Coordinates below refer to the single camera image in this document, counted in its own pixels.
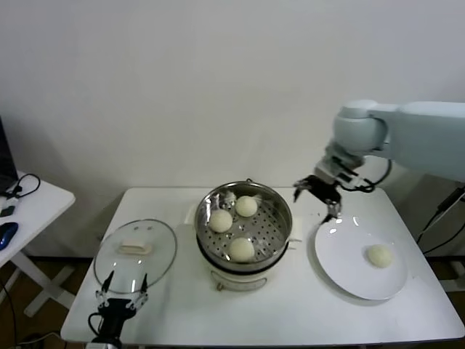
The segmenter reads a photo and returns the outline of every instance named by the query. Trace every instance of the table leg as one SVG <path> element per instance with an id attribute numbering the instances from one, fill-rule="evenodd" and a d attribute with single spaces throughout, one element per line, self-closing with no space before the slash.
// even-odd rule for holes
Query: table leg
<path id="1" fill-rule="evenodd" d="M 21 270 L 16 268 L 13 274 L 9 277 L 7 283 L 5 284 L 5 289 L 7 289 L 7 291 L 9 291 L 12 288 L 13 284 L 16 282 L 16 279 L 20 274 L 21 274 Z M 5 291 L 2 290 L 0 292 L 0 304 L 3 302 L 5 297 L 6 297 Z"/>
<path id="2" fill-rule="evenodd" d="M 450 266 L 457 273 L 458 278 L 453 280 L 440 280 L 440 283 L 446 292 L 463 292 L 465 291 L 465 267 L 459 262 L 450 262 Z"/>
<path id="3" fill-rule="evenodd" d="M 22 252 L 18 252 L 11 261 L 21 269 L 21 271 L 32 278 L 44 290 L 32 301 L 32 303 L 25 309 L 24 313 L 32 317 L 39 308 L 49 299 L 52 298 L 65 308 L 71 308 L 74 301 L 74 295 L 62 289 L 60 285 L 67 277 L 73 272 L 69 266 L 65 266 L 53 280 L 44 274 L 32 261 L 27 258 Z"/>

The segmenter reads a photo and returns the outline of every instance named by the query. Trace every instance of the glass lid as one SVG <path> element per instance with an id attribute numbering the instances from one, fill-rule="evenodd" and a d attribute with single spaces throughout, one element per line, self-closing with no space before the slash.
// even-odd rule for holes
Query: glass lid
<path id="1" fill-rule="evenodd" d="M 163 278 L 176 252 L 176 236 L 166 223 L 136 220 L 122 225 L 102 242 L 94 261 L 94 275 L 102 285 L 114 271 L 110 291 L 138 292 L 145 274 L 148 287 Z"/>

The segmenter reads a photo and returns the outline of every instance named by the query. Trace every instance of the floor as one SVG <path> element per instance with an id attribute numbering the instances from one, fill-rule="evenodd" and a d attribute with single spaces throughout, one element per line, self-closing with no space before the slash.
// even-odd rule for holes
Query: floor
<path id="1" fill-rule="evenodd" d="M 55 276 L 61 268 L 66 264 L 63 262 L 37 262 L 40 269 L 42 269 L 48 277 Z M 431 262 L 432 268 L 438 278 L 454 278 L 452 269 L 445 262 Z M 89 267 L 88 262 L 77 262 L 73 264 L 76 269 L 72 276 L 63 284 L 63 287 L 72 293 L 76 293 L 79 289 L 86 271 Z M 6 282 L 9 275 L 14 270 L 14 266 L 11 263 L 6 264 L 0 269 L 0 279 Z M 17 318 L 17 338 L 18 342 L 23 341 L 25 338 L 33 333 L 45 334 L 50 331 L 60 331 L 61 325 L 65 320 L 67 310 L 61 305 L 54 301 L 49 300 L 47 304 L 34 316 L 29 318 L 24 315 L 23 310 L 27 304 L 40 292 L 39 286 L 37 286 L 32 280 L 30 280 L 24 274 L 16 281 L 10 294 L 12 297 L 15 314 Z M 458 314 L 462 321 L 465 322 L 465 292 L 459 292 L 449 294 L 450 300 L 454 304 Z M 0 304 L 0 324 L 1 324 L 1 336 L 0 336 L 0 349 L 11 349 L 14 345 L 13 336 L 13 321 L 12 313 L 9 307 L 7 299 Z M 68 343 L 65 346 L 65 342 L 50 336 L 44 340 L 43 347 L 25 347 L 28 349 L 83 349 L 82 344 Z M 379 346 L 373 346 L 368 348 L 380 348 Z M 390 345 L 389 348 L 411 348 L 405 347 L 404 345 Z M 450 342 L 436 342 L 436 343 L 421 343 L 415 346 L 415 349 L 459 349 L 465 348 L 465 340 L 450 341 Z"/>

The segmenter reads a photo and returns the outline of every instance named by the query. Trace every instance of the cable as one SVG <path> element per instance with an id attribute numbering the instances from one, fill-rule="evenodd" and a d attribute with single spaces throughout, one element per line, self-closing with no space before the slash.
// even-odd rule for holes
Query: cable
<path id="1" fill-rule="evenodd" d="M 23 176 L 17 181 L 16 186 L 13 188 L 13 193 L 15 192 L 15 189 L 16 189 L 16 188 L 21 188 L 21 186 L 20 186 L 21 181 L 24 180 L 26 177 L 34 177 L 34 178 L 36 178 L 36 179 L 37 179 L 37 186 L 36 186 L 33 190 L 31 190 L 31 191 L 29 191 L 29 192 L 27 192 L 27 193 L 24 193 L 24 194 L 22 194 L 22 195 L 18 195 L 17 198 L 24 198 L 24 197 L 27 196 L 27 195 L 31 195 L 32 193 L 35 193 L 35 192 L 39 189 L 39 187 L 41 186 L 41 179 L 39 178 L 39 176 L 37 176 L 37 175 L 34 174 L 34 173 L 26 173 L 25 175 L 23 175 Z"/>
<path id="2" fill-rule="evenodd" d="M 13 346 L 13 347 L 9 347 L 7 349 L 15 349 L 17 346 L 21 346 L 21 345 L 28 345 L 28 344 L 33 344 L 33 343 L 37 343 L 37 342 L 40 342 L 50 336 L 55 336 L 56 338 L 59 338 L 61 340 L 63 340 L 63 338 L 60 337 L 60 335 L 58 333 L 56 333 L 56 331 L 53 331 L 53 332 L 49 332 L 47 334 L 44 334 L 42 337 L 40 338 L 37 338 L 36 340 L 29 340 L 27 342 L 19 342 L 16 346 Z"/>
<path id="3" fill-rule="evenodd" d="M 392 160 L 388 160 L 387 161 L 386 172 L 381 176 L 380 179 L 378 179 L 376 182 L 373 182 L 373 184 L 378 185 L 381 182 L 383 182 L 387 178 L 387 176 L 389 176 L 391 174 L 391 170 L 392 170 Z"/>
<path id="4" fill-rule="evenodd" d="M 458 229 L 457 233 L 453 234 L 453 236 L 452 236 L 451 238 L 449 238 L 447 241 L 444 241 L 442 244 L 437 245 L 436 247 L 433 247 L 432 249 L 429 249 L 429 250 L 426 251 L 426 252 L 423 252 L 423 254 L 433 252 L 434 250 L 439 249 L 440 247 L 442 247 L 442 246 L 448 244 L 448 243 L 451 242 L 453 239 L 455 239 L 455 238 L 460 234 L 460 232 L 461 232 L 464 228 L 465 228 L 465 223 L 460 227 L 460 229 Z"/>
<path id="5" fill-rule="evenodd" d="M 421 239 L 423 238 L 423 235 L 436 223 L 438 223 L 464 196 L 465 186 L 462 188 L 455 189 L 452 193 L 448 195 L 447 198 L 442 200 L 442 202 L 439 205 L 437 205 L 437 210 L 435 214 L 429 219 L 428 223 L 425 225 L 420 235 L 418 235 L 416 243 L 419 244 Z"/>
<path id="6" fill-rule="evenodd" d="M 15 335 L 15 347 L 17 347 L 17 330 L 16 330 L 16 314 L 15 314 L 15 309 L 13 308 L 13 301 L 11 296 L 9 295 L 9 292 L 7 288 L 5 287 L 5 284 L 3 283 L 2 280 L 0 280 L 0 285 L 3 288 L 5 294 L 7 295 L 8 301 L 9 301 L 9 306 L 12 309 L 12 315 L 13 315 L 13 329 L 14 329 L 14 335 Z"/>
<path id="7" fill-rule="evenodd" d="M 89 317 L 87 318 L 87 323 L 88 323 L 90 329 L 92 330 L 92 332 L 94 332 L 94 334 L 95 334 L 96 336 L 99 336 L 99 332 L 94 328 L 94 326 L 92 326 L 91 320 L 92 320 L 92 318 L 93 318 L 94 316 L 100 316 L 100 314 L 99 314 L 99 313 L 92 313 L 92 314 L 90 314 Z"/>
<path id="8" fill-rule="evenodd" d="M 341 161 L 338 159 L 338 158 L 334 158 L 335 162 L 337 162 L 337 164 L 342 167 L 342 169 L 344 169 L 344 171 L 348 172 L 349 174 L 353 175 L 353 176 L 357 176 L 358 177 L 358 173 L 356 172 L 353 172 L 350 168 L 346 167 L 345 165 L 343 165 L 343 163 L 341 163 Z M 381 178 L 379 178 L 377 181 L 375 182 L 371 182 L 370 180 L 367 180 L 366 178 L 362 178 L 362 180 L 367 183 L 368 185 L 359 185 L 357 187 L 354 187 L 354 188 L 347 188 L 347 187 L 344 187 L 343 185 L 341 185 L 341 188 L 345 191 L 361 191 L 362 193 L 372 193 L 375 191 L 376 189 L 376 186 L 378 184 L 380 184 L 381 182 L 383 182 L 387 176 L 389 176 L 389 174 L 391 173 L 391 170 L 392 170 L 392 160 L 387 160 L 387 168 L 386 168 L 386 171 L 384 172 L 384 174 L 381 176 Z"/>
<path id="9" fill-rule="evenodd" d="M 33 190 L 20 195 L 19 193 L 21 193 L 21 191 L 23 190 L 23 187 L 21 186 L 21 182 L 26 177 L 36 178 L 37 179 L 37 186 Z M 0 196 L 4 196 L 7 199 L 10 199 L 10 198 L 24 198 L 27 195 L 31 195 L 32 193 L 35 193 L 40 188 L 40 186 L 41 186 L 41 179 L 39 178 L 38 175 L 36 175 L 34 173 L 26 173 L 16 182 L 16 185 L 13 187 L 13 189 L 11 189 L 11 191 L 4 191 L 4 192 L 0 193 Z"/>
<path id="10" fill-rule="evenodd" d="M 438 222 L 443 216 L 444 216 L 445 212 L 442 213 L 441 217 L 439 217 L 436 222 Z M 423 238 L 423 235 L 429 230 L 430 228 L 430 225 L 432 223 L 432 221 L 438 216 L 440 215 L 440 212 L 439 211 L 436 211 L 436 213 L 434 215 L 431 216 L 431 218 L 429 219 L 428 223 L 424 226 L 423 230 L 421 231 L 420 235 L 418 235 L 418 238 L 416 238 L 416 243 L 419 244 L 420 241 L 421 241 L 421 238 Z"/>

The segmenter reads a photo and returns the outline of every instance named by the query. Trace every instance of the white plate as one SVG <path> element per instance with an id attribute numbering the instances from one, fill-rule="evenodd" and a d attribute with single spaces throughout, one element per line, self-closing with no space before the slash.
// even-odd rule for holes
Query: white plate
<path id="1" fill-rule="evenodd" d="M 328 276 L 351 294 L 366 300 L 387 300 L 405 285 L 408 270 L 403 256 L 393 241 L 380 235 L 380 229 L 358 217 L 343 215 L 323 224 L 315 238 L 315 250 Z M 367 249 L 386 245 L 394 255 L 387 268 L 377 268 L 366 257 Z"/>

